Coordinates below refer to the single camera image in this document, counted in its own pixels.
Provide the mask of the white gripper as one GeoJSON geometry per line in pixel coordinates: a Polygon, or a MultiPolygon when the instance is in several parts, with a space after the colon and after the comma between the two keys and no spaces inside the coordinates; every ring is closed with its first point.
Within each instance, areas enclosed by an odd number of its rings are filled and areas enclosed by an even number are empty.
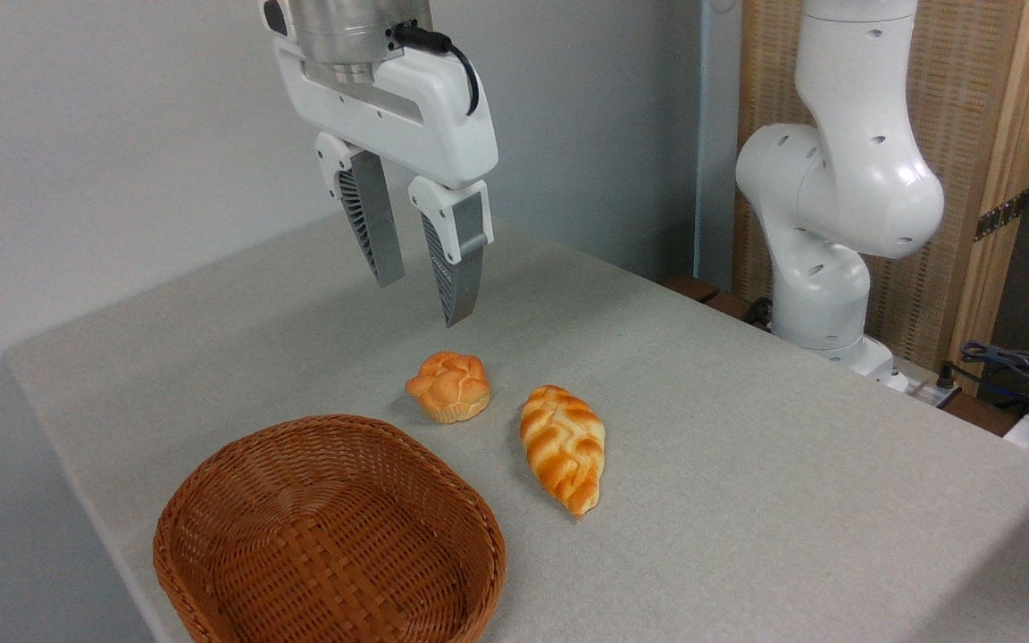
{"type": "Polygon", "coordinates": [[[409,197],[422,216],[446,325],[470,316],[483,248],[494,241],[489,188],[480,180],[498,164],[485,94],[466,113],[468,81],[449,56],[409,49],[377,66],[369,84],[347,84],[290,40],[277,36],[273,45],[291,104],[322,131],[315,150],[328,195],[346,213],[377,285],[405,274],[384,157],[425,176],[409,184],[409,197]]]}

